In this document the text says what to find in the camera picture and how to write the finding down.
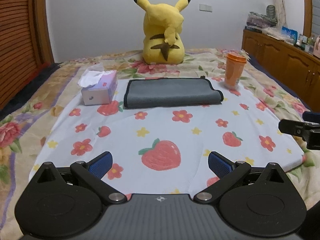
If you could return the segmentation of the purple grey microfiber towel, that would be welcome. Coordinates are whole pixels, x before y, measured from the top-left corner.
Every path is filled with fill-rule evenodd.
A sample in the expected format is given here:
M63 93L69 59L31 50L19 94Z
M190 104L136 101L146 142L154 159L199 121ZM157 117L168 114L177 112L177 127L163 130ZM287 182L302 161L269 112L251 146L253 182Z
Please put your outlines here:
M124 107L143 109L216 105L224 99L205 77L130 80L124 95Z

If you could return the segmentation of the wooden side cabinet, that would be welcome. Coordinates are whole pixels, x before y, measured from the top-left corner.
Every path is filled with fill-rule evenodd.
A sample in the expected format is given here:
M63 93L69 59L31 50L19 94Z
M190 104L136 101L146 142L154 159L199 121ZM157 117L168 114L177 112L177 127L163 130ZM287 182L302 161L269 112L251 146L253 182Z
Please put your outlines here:
M283 41L245 29L245 50L255 66L294 92L306 106L319 112L319 59Z

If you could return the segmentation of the white strawberry print cloth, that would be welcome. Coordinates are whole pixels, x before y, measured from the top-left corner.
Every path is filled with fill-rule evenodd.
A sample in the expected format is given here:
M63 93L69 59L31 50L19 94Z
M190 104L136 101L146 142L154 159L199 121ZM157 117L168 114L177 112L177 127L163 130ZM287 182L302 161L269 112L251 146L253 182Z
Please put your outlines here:
M249 90L222 90L220 105L125 109L127 81L119 81L108 105L85 106L77 95L60 114L36 158L57 167L90 161L108 151L113 164L103 181L129 193L195 193L216 182L208 155L255 167L270 162L288 171L303 151L278 130L275 112Z

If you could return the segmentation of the clutter on cabinet top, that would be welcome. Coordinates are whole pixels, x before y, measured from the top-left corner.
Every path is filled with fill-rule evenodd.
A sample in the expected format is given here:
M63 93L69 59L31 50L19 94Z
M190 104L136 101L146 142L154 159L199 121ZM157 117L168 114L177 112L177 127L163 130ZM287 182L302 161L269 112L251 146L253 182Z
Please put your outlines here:
M310 37L307 37L285 26L282 26L281 29L274 27L264 28L262 29L262 33L276 40L293 45L319 59L319 36L315 37L312 34Z

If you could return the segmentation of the floral bed sheet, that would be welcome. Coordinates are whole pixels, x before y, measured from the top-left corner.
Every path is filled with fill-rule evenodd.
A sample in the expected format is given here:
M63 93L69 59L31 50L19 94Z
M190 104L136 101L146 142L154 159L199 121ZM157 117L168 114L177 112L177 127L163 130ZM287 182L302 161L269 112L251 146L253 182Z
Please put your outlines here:
M185 54L181 64L147 65L141 52L129 51L61 63L21 108L1 119L1 239L22 236L14 214L15 205L34 175L31 170L54 124L65 107L81 95L78 81L89 66L102 63L104 70L117 71L118 82L127 83L131 79L204 76L214 89L222 92L228 90L222 84L226 56L223 50L193 49ZM279 121L301 120L305 111L302 102L250 63L245 66L240 87L273 110ZM293 139L303 151L303 162L286 172L306 207L311 208L319 201L319 152L308 150L302 139Z

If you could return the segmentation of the purple tissue box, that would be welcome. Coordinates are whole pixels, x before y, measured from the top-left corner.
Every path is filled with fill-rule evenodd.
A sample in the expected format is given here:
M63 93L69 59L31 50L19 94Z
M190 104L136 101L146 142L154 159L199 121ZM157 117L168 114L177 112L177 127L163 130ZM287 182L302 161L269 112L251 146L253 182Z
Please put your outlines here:
M116 70L104 70L102 63L89 66L78 81L84 105L110 104L117 83Z

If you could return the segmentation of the orange lidded plastic cup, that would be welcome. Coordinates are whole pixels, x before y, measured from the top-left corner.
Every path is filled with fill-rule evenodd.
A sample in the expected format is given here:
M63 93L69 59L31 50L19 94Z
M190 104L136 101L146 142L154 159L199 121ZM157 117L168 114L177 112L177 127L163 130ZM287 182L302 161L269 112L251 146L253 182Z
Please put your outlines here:
M247 59L236 52L230 52L226 57L226 69L225 69L225 85L228 88L236 89L247 63Z

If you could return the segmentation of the yellow Pikachu plush toy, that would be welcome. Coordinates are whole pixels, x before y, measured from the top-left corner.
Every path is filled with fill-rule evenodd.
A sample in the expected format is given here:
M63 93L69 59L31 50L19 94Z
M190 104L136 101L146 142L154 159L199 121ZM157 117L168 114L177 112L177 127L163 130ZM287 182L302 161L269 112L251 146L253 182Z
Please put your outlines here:
M180 64L184 45L180 38L184 17L181 11L191 0L179 0L174 6L148 0L134 0L145 11L143 21L143 59L147 64Z

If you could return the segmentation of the wooden slatted headboard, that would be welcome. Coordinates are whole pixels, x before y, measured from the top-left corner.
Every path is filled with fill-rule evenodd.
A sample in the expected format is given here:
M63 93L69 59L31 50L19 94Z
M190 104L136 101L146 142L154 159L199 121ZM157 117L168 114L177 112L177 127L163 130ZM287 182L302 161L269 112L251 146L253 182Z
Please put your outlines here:
M53 62L46 0L1 0L1 107Z

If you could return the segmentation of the white wall switch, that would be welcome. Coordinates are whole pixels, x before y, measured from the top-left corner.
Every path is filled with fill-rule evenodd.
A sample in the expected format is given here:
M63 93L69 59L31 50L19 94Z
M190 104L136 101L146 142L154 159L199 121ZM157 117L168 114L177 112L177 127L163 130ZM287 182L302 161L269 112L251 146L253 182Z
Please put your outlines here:
M199 4L199 10L204 12L213 12L212 6L207 4Z

